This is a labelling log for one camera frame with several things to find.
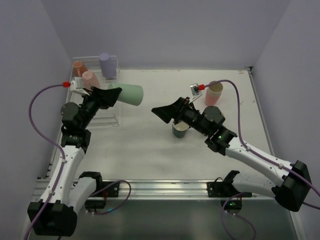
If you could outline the dark green ceramic mug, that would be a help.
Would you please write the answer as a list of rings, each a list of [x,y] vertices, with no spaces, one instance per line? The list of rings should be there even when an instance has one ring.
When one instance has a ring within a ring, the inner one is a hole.
[[[179,123],[173,123],[171,127],[172,134],[176,138],[183,138],[186,132],[188,131],[188,129],[189,129],[189,125],[183,121]]]

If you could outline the light green plastic cup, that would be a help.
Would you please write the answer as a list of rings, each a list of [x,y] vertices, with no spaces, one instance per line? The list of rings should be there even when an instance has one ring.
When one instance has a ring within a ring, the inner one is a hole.
[[[139,106],[144,98],[144,90],[140,85],[111,83],[108,89],[121,88],[117,101],[132,106]]]

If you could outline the lavender plastic cup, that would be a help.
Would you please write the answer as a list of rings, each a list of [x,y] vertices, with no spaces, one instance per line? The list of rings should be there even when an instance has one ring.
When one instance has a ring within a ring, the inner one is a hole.
[[[101,73],[107,80],[111,80],[116,77],[116,65],[108,53],[101,53],[99,55],[99,63]]]

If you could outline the beige plastic cup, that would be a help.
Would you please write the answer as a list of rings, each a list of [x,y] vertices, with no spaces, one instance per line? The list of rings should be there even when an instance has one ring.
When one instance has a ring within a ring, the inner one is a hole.
[[[207,94],[211,97],[219,97],[223,91],[223,84],[221,82],[212,81],[207,87]]]

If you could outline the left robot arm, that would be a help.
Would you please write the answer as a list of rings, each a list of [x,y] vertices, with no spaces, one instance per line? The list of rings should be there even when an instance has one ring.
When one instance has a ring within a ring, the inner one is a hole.
[[[38,201],[29,204],[27,214],[31,230],[38,236],[70,237],[75,232],[78,215],[88,198],[112,193],[118,181],[104,183],[99,172],[83,172],[74,184],[77,169],[88,150],[90,121],[100,109],[113,107],[122,89],[99,89],[83,98],[82,104],[67,102],[61,107],[62,138],[57,145],[60,157],[51,180]]]

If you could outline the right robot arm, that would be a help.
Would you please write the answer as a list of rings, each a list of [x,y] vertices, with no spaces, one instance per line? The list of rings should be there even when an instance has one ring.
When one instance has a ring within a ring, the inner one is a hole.
[[[206,137],[208,148],[223,156],[238,160],[263,175],[262,180],[250,182],[239,174],[230,181],[238,192],[257,193],[274,198],[278,204],[292,212],[298,212],[311,189],[308,167],[302,161],[292,163],[272,156],[241,140],[240,135],[227,129],[225,117],[216,106],[208,106],[203,112],[195,109],[190,99],[180,97],[170,105],[152,110],[163,122],[184,122]]]

